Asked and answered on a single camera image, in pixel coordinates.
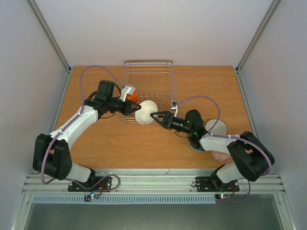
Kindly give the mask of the orange bowl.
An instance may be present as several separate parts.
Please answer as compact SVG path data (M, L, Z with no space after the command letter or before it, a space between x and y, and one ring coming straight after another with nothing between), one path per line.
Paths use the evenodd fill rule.
M131 101L136 103L138 101L138 93L137 93L137 91L134 91L132 93L132 95L127 94L126 99L131 100Z

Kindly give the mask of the chrome wire dish rack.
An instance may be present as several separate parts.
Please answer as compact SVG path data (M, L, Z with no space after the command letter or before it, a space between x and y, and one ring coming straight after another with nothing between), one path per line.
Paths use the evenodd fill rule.
M131 59L123 63L122 82L132 85L138 101L154 101L158 111L171 111L170 102L177 101L174 63L166 59Z

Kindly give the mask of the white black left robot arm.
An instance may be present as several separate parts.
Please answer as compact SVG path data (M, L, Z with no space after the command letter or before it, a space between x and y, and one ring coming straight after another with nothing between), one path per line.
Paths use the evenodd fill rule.
M40 134L35 140L33 169L41 174L41 182L45 185L48 175L53 180L69 180L86 191L93 190L98 181L95 171L76 164L71 159L71 147L81 134L92 124L110 112L130 115L141 109L136 102L128 99L135 88L126 85L119 88L108 80L101 80L95 92L82 101L79 110L60 128L50 134Z

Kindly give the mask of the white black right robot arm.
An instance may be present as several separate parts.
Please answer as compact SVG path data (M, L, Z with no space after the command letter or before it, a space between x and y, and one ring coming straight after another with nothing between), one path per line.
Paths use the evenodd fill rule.
M190 146L198 151L217 151L231 156L232 164L223 164L211 174L211 184L222 190L228 183L246 179L250 182L267 175L275 163L273 155L254 136L245 131L241 135L209 133L197 110L190 110L185 118L178 118L169 111L155 112L151 118L165 129L186 133Z

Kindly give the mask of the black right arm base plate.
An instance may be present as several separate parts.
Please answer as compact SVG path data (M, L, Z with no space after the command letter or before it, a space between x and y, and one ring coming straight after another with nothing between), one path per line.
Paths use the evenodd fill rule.
M219 179L210 176L199 176L195 180L198 192L239 192L238 181L234 180L229 183L222 183Z

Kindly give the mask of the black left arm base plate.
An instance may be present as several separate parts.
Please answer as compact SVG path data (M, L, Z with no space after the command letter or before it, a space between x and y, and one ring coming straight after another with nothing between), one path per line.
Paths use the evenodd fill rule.
M73 181L68 186L68 192L106 192L111 189L111 176L91 176L87 182Z

